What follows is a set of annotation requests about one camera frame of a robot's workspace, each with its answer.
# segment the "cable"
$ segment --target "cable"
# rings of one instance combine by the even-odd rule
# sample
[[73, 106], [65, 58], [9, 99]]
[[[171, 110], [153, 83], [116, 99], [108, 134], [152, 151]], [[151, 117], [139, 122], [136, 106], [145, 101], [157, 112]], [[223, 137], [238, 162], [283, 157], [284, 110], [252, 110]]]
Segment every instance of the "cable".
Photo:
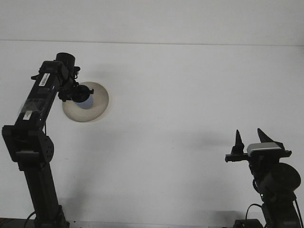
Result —
[[36, 212], [32, 212], [32, 213], [28, 216], [28, 218], [27, 218], [27, 219], [25, 220], [25, 222], [24, 222], [23, 228], [25, 228], [25, 226], [27, 225], [27, 223], [28, 223], [30, 217], [32, 217], [34, 214], [36, 214]]
[[295, 199], [295, 205], [296, 205], [296, 209], [298, 210], [298, 215], [299, 215], [299, 218], [300, 218], [301, 227], [304, 228], [300, 208], [299, 208], [299, 205], [298, 205], [298, 201], [296, 199]]
[[247, 215], [248, 215], [248, 212], [249, 212], [249, 208], [250, 208], [251, 206], [257, 206], [257, 207], [259, 207], [259, 208], [262, 208], [262, 206], [259, 205], [259, 204], [256, 204], [256, 203], [251, 204], [251, 205], [248, 207], [247, 212], [246, 212], [246, 216], [245, 216], [245, 220], [246, 220], [246, 221], [247, 221]]

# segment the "white wall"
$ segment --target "white wall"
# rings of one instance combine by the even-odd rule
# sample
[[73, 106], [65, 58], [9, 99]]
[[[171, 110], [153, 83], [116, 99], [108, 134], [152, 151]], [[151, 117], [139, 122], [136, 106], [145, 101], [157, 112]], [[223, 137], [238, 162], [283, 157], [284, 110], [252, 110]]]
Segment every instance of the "white wall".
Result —
[[[224, 162], [236, 129], [248, 145], [261, 127], [304, 173], [303, 47], [1, 41], [0, 49], [0, 125], [14, 123], [29, 77], [60, 51], [75, 55], [80, 82], [109, 92], [96, 122], [69, 120], [58, 99], [47, 121], [69, 220], [231, 225], [261, 202], [247, 163]], [[25, 218], [33, 208], [24, 175], [3, 141], [0, 151], [0, 215]], [[303, 188], [296, 194], [304, 205]]]
[[[101, 83], [110, 104], [93, 123], [69, 120], [58, 99], [49, 115], [67, 219], [232, 225], [261, 202], [247, 163], [224, 162], [236, 129], [248, 145], [261, 127], [304, 173], [304, 48], [275, 46], [304, 44], [303, 10], [301, 0], [4, 0], [0, 125], [14, 124], [42, 61], [69, 52], [79, 81]], [[24, 175], [3, 140], [0, 151], [0, 216], [25, 218]]]
[[2, 0], [0, 39], [304, 45], [302, 0]]

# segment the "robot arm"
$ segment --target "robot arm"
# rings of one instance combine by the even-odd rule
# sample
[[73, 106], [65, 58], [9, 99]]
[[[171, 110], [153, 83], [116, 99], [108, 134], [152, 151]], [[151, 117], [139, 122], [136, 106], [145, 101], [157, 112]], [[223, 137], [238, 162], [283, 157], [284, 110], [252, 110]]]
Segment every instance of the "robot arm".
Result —
[[85, 101], [93, 90], [85, 89], [75, 79], [80, 70], [75, 58], [58, 53], [56, 60], [44, 61], [35, 83], [14, 125], [5, 125], [2, 136], [14, 162], [24, 171], [34, 205], [35, 228], [68, 228], [58, 204], [49, 162], [54, 145], [43, 127], [57, 92], [59, 99]]
[[[267, 228], [300, 228], [300, 220], [295, 211], [293, 201], [296, 200], [294, 190], [300, 186], [301, 177], [290, 165], [280, 163], [280, 158], [289, 157], [291, 151], [285, 150], [281, 142], [275, 142], [261, 129], [258, 129], [261, 143], [251, 144], [247, 153], [239, 132], [236, 135], [236, 145], [231, 154], [225, 157], [226, 162], [247, 160], [254, 176], [254, 189], [263, 201], [262, 211], [267, 222]], [[237, 220], [234, 228], [260, 227], [257, 219]]]

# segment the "barcode sticker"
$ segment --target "barcode sticker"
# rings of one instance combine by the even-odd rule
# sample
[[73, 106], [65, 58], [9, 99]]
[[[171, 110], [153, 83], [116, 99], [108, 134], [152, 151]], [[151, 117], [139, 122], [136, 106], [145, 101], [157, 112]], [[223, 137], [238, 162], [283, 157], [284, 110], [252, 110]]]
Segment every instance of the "barcode sticker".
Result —
[[39, 83], [39, 86], [45, 86], [47, 81], [48, 81], [48, 77], [49, 77], [50, 73], [45, 73]]
[[33, 111], [26, 111], [23, 117], [23, 120], [29, 120]]

